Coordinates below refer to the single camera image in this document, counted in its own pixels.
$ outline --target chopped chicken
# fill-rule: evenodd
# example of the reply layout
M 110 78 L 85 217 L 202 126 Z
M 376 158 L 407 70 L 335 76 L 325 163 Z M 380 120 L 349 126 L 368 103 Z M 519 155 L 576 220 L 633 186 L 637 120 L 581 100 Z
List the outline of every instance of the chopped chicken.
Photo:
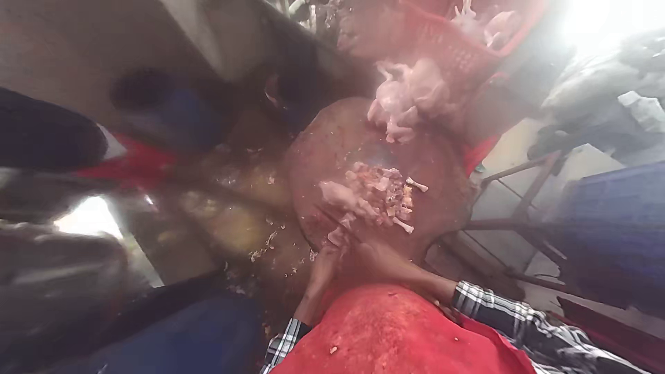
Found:
M 339 226 L 328 234 L 328 240 L 340 248 L 348 244 L 346 232 L 344 232 L 344 230 Z
M 420 184 L 420 183 L 416 182 L 415 180 L 411 179 L 411 177 L 408 177 L 406 179 L 406 183 L 408 183 L 412 186 L 418 187 L 418 189 L 423 191 L 423 192 L 427 192 L 427 190 L 430 189 L 429 187 L 425 186 L 424 184 Z
M 411 197 L 411 191 L 413 191 L 413 188 L 411 188 L 409 186 L 404 186 L 404 188 L 402 189 L 402 194 L 404 196 L 402 198 L 402 204 L 404 206 L 413 206 L 414 205 L 413 199 Z
M 392 221 L 394 223 L 398 224 L 400 227 L 402 227 L 404 229 L 404 231 L 406 231 L 409 235 L 411 235 L 411 233 L 414 231 L 413 226 L 409 226 L 409 225 L 403 223 L 397 217 L 393 217 Z
M 335 182 L 319 183 L 323 200 L 346 210 L 340 221 L 344 227 L 350 228 L 356 217 L 378 226 L 392 226 L 397 223 L 395 220 L 404 224 L 403 221 L 411 219 L 413 188 L 405 185 L 399 170 L 356 162 L 344 175 L 347 186 Z M 407 232 L 408 228 L 413 230 L 409 225 L 406 227 Z M 339 227 L 328 235 L 328 240 L 344 248 L 350 243 Z

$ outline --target grimy surface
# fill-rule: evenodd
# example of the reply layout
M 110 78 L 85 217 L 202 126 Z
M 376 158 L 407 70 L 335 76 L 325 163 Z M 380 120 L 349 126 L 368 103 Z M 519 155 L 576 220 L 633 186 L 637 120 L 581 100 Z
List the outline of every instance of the grimy surface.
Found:
M 370 103 L 367 98 L 333 103 L 292 143 L 287 167 L 297 219 L 307 239 L 319 246 L 334 224 L 315 208 L 315 204 L 323 204 L 318 183 L 344 183 L 344 173 L 356 161 L 397 168 L 405 179 L 410 176 L 430 189 L 423 193 L 414 188 L 414 211 L 407 222 L 415 227 L 413 234 L 397 225 L 377 232 L 402 255 L 419 263 L 432 240 L 461 229 L 469 216 L 471 188 L 462 158 L 448 136 L 425 126 L 409 143 L 387 143 L 385 127 L 367 121 Z

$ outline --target red plastic basket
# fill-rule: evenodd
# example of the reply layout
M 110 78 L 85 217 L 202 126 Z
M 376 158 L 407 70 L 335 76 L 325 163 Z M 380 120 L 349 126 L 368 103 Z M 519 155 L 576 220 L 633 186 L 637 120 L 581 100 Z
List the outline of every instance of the red plastic basket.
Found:
M 490 0 L 475 0 L 471 8 L 479 14 Z M 542 18 L 546 0 L 500 1 L 501 10 L 516 10 L 522 17 L 520 30 L 501 50 L 495 51 L 468 37 L 448 18 L 462 1 L 456 0 L 400 0 L 406 14 L 406 33 L 409 59 L 429 57 L 437 62 L 453 95 L 464 101 L 496 71 L 501 60 L 522 42 L 531 28 Z M 436 9 L 439 14 L 425 9 Z

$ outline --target person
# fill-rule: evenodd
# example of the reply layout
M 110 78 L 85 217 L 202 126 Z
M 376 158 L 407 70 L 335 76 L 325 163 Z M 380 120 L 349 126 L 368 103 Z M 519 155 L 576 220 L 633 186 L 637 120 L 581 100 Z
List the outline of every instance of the person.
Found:
M 525 303 L 427 272 L 380 240 L 363 241 L 349 255 L 377 282 L 343 291 L 326 307 L 341 250 L 324 245 L 261 374 L 647 373 Z M 326 309 L 320 321 L 319 309 Z

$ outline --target hand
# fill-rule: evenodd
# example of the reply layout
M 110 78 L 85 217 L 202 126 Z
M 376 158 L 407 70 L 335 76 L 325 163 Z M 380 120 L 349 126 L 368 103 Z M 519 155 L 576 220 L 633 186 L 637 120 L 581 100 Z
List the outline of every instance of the hand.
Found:
M 423 270 L 403 258 L 393 247 L 380 240 L 369 239 L 354 251 L 376 278 L 397 282 L 409 282 Z
M 296 308 L 293 317 L 305 325 L 313 326 L 315 316 L 323 294 L 333 280 L 334 272 L 340 262 L 342 250 L 331 244 L 324 245 L 312 266 L 312 274 L 303 299 Z
M 457 287 L 456 281 L 423 270 L 400 256 L 387 243 L 369 239 L 367 243 L 357 246 L 355 253 L 375 277 L 422 288 L 440 304 L 451 303 Z
M 332 244 L 321 248 L 312 266 L 312 274 L 307 285 L 307 293 L 319 293 L 328 288 L 338 268 L 342 250 Z

